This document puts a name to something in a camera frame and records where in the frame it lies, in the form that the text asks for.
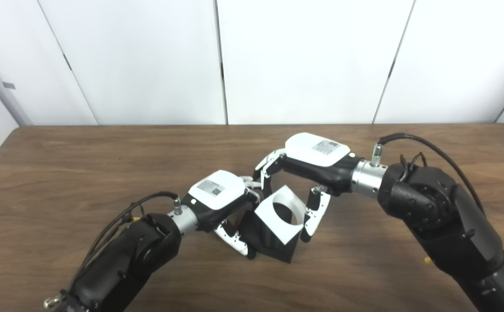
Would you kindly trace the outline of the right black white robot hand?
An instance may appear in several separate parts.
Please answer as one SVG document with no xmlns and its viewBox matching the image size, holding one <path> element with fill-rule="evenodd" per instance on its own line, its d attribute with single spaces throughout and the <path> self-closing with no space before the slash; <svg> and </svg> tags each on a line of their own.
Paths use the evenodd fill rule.
<svg viewBox="0 0 504 312">
<path fill-rule="evenodd" d="M 280 171 L 316 183 L 309 191 L 300 234 L 300 239 L 307 243 L 319 227 L 331 197 L 353 192 L 352 176 L 361 160 L 345 144 L 311 133 L 298 133 L 286 140 L 284 148 L 265 156 L 252 179 L 260 182 L 265 196 L 272 194 L 271 178 Z"/>
</svg>

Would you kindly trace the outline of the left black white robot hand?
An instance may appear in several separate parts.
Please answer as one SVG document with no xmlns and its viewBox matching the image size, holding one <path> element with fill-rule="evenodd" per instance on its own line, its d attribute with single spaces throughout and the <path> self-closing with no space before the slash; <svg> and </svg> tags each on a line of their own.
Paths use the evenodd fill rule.
<svg viewBox="0 0 504 312">
<path fill-rule="evenodd" d="M 242 237 L 229 217 L 244 205 L 253 208 L 261 202 L 256 191 L 261 183 L 251 176 L 237 176 L 218 170 L 190 187 L 180 207 L 171 214 L 181 235 L 191 231 L 214 232 L 241 255 L 252 260 L 256 251 Z"/>
</svg>

